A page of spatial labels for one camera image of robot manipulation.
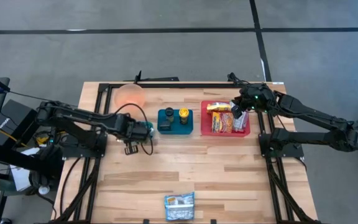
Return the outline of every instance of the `black bottle cap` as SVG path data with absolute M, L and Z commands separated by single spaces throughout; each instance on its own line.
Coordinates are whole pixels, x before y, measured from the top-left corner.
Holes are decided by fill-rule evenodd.
M 173 116 L 173 109 L 172 109 L 172 108 L 167 108 L 167 109 L 165 109 L 165 115 L 167 115 L 167 116 Z

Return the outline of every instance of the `snack package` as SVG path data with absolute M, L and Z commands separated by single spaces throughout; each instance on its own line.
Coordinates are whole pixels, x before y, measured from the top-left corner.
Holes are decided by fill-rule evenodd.
M 233 107 L 233 106 L 235 106 L 235 104 L 230 101 L 230 106 Z M 246 111 L 242 112 L 242 115 L 240 118 L 234 119 L 233 129 L 235 131 L 244 132 L 246 129 L 247 119 L 248 119 L 248 112 L 246 112 Z
M 168 195 L 164 198 L 167 221 L 194 219 L 194 192 L 183 195 Z
M 215 102 L 206 106 L 206 112 L 212 113 L 212 111 L 230 111 L 231 106 L 227 103 Z
M 231 133 L 233 130 L 234 117 L 232 113 L 212 113 L 212 132 Z

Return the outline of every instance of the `black floor stripe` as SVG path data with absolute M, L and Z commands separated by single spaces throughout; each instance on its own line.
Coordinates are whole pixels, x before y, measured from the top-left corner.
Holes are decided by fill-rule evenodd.
M 260 24 L 259 24 L 259 17 L 258 17 L 258 12 L 256 9 L 255 0 L 249 0 L 249 4 L 251 6 L 252 18 L 254 19 L 255 33 L 256 33 L 256 39 L 258 41 L 260 59 L 263 61 L 262 66 L 263 66 L 264 73 L 265 73 L 265 81 L 271 82 L 272 76 L 270 74 L 269 63 L 267 61 L 264 38 L 262 37 L 262 32 L 261 32 L 261 28 L 260 28 Z
M 261 28 L 262 32 L 358 32 L 358 27 Z
M 255 29 L 245 27 L 188 27 L 151 29 L 0 30 L 0 34 L 169 34 L 213 32 L 255 32 Z

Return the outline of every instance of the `red tray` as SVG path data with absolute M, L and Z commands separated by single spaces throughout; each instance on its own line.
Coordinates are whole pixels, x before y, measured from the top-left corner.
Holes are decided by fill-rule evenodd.
M 232 131 L 232 133 L 213 133 L 213 132 L 211 132 L 212 114 L 209 114 L 206 112 L 206 107 L 208 104 L 215 103 L 215 102 L 229 103 L 229 102 L 225 102 L 225 101 L 211 101 L 211 100 L 204 100 L 201 102 L 201 134 L 202 135 L 244 137 L 250 133 L 249 116 L 248 116 L 248 119 L 245 121 L 247 123 L 247 125 L 246 125 L 246 130 L 244 132 L 237 132 L 237 131 Z

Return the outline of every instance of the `white paper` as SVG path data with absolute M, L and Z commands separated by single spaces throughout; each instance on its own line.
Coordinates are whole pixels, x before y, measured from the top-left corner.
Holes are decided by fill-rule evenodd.
M 37 153 L 40 149 L 35 147 L 32 149 L 24 150 L 22 153 L 25 155 L 33 155 Z M 29 175 L 30 171 L 23 168 L 16 168 L 16 166 L 11 165 L 11 172 L 13 175 L 13 180 L 15 181 L 16 190 L 23 191 L 26 188 L 30 187 Z

